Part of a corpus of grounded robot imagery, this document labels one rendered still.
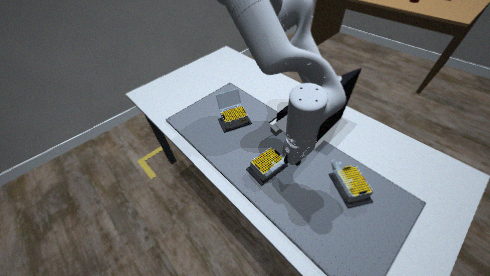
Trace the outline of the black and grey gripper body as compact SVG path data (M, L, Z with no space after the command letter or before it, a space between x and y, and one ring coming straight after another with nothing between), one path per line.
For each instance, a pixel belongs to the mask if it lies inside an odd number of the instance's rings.
M282 155L283 155L283 157L287 155L288 156L287 160L288 160L289 164L294 165L314 150L317 137L316 137L316 140L312 144L310 144L306 147L305 146L297 146L294 143L291 144L289 142L289 140L290 139L287 137L285 142L284 142Z

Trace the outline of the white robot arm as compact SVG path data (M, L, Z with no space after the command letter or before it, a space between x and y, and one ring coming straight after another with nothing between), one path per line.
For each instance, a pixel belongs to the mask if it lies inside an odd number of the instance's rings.
M288 114L270 131L275 136L284 132L297 146L312 144L322 123L346 103L342 77L322 58L311 35L313 0L217 1L226 6L264 74L299 74L303 84L291 90ZM289 41L285 32L294 25Z

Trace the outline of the yellow perforated plate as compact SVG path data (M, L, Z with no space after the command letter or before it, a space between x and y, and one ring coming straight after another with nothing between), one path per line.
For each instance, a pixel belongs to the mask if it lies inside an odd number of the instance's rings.
M222 112L222 115L225 119L226 122L234 120L236 118L244 117L246 116L245 109L242 107L238 107L235 109L231 109L225 112Z
M273 166L271 162L279 162L282 158L277 150L269 149L264 154L252 161L252 163L264 174L270 167Z
M353 195L360 195L368 192L372 192L365 180L362 178L356 167L347 166L342 170L347 179L352 179L350 182L353 187ZM368 192L367 192L368 191Z

